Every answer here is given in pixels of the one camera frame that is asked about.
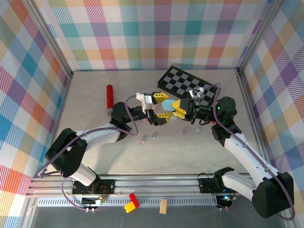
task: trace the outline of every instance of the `red cylinder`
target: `red cylinder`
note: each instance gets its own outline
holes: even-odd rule
[[[106,108],[108,112],[112,112],[114,106],[113,86],[106,86]]]

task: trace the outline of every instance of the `gray floor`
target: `gray floor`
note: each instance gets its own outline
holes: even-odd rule
[[[274,215],[264,219],[251,202],[243,200],[231,211],[220,212],[214,206],[138,208],[126,213],[123,207],[104,208],[85,213],[73,207],[38,207],[32,228],[282,228],[282,220]]]
[[[100,127],[109,122],[106,114],[105,88],[112,84],[114,102],[125,101],[136,92],[161,91],[157,81],[165,70],[151,71],[94,71],[76,72],[63,111],[59,132],[65,128],[74,131]],[[210,83],[221,82],[219,97],[231,96],[237,103],[235,122],[247,140],[257,148],[245,103],[238,85],[236,72],[230,70],[189,70],[187,71]],[[131,100],[130,106],[140,105]],[[163,113],[161,105],[156,113]],[[148,122],[137,122],[139,135],[108,143],[87,151],[83,164],[96,173],[104,174],[166,174],[166,173],[213,173],[230,166],[238,172],[247,172],[228,150],[214,140],[211,125],[196,132],[198,122],[191,125],[182,120],[171,120],[163,126],[151,126]],[[139,141],[157,132],[155,140],[145,144]]]

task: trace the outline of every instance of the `robotic arm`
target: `robotic arm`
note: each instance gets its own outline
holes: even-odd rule
[[[189,121],[191,124],[194,124],[196,119],[204,121],[205,123],[215,122],[216,118],[213,107],[200,105],[200,94],[202,94],[203,91],[203,88],[193,89],[189,91],[187,98],[172,101],[171,105],[174,111],[170,113],[154,113],[154,107],[169,98],[164,93],[137,93],[136,98],[141,101],[142,105],[135,108],[128,107],[128,109],[135,121],[147,118],[149,123],[155,126],[167,123],[172,114],[184,121]],[[86,134],[86,132],[90,131],[74,132],[70,128],[63,130],[47,151],[46,159],[50,161],[69,142],[85,133],[84,136],[73,142],[70,150],[65,150],[55,159],[52,165],[63,177],[71,177],[86,186],[88,192],[98,193],[102,185],[100,178],[90,168],[83,165],[81,160],[87,150],[98,145],[122,140],[128,135],[127,133],[131,131],[131,128],[127,123],[131,121],[131,118],[125,107],[127,106],[125,106],[123,102],[118,102],[114,105],[110,123],[99,128],[103,131],[93,131]],[[224,192],[227,189],[232,189],[242,194],[252,201],[254,208],[262,217],[268,218],[290,208],[290,204],[282,188],[274,177],[269,174],[268,170],[274,173],[282,182],[294,203],[293,179],[287,172],[281,174],[254,150],[233,121],[236,114],[236,103],[234,99],[230,97],[221,98],[216,104],[216,116],[233,135],[218,123],[212,126],[212,134],[216,141],[238,158],[252,179],[240,175],[234,171],[233,168],[226,167],[215,172],[213,181],[218,191]],[[236,137],[245,142],[246,145],[242,145]],[[260,161],[266,164],[267,168],[265,168]]]

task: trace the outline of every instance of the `checkered board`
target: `checkered board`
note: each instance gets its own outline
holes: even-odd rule
[[[212,85],[198,77],[195,77],[181,69],[171,66],[164,76],[158,81],[160,89],[182,99],[187,97],[187,93],[194,89],[208,88]],[[205,90],[201,95],[201,105],[212,105],[217,87]]]

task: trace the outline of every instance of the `plaid wall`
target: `plaid wall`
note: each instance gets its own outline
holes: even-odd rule
[[[285,0],[245,70],[267,153],[295,180],[304,226],[304,0]]]
[[[0,0],[0,228],[18,222],[67,79],[21,0]]]
[[[235,68],[272,0],[36,0],[76,70]]]

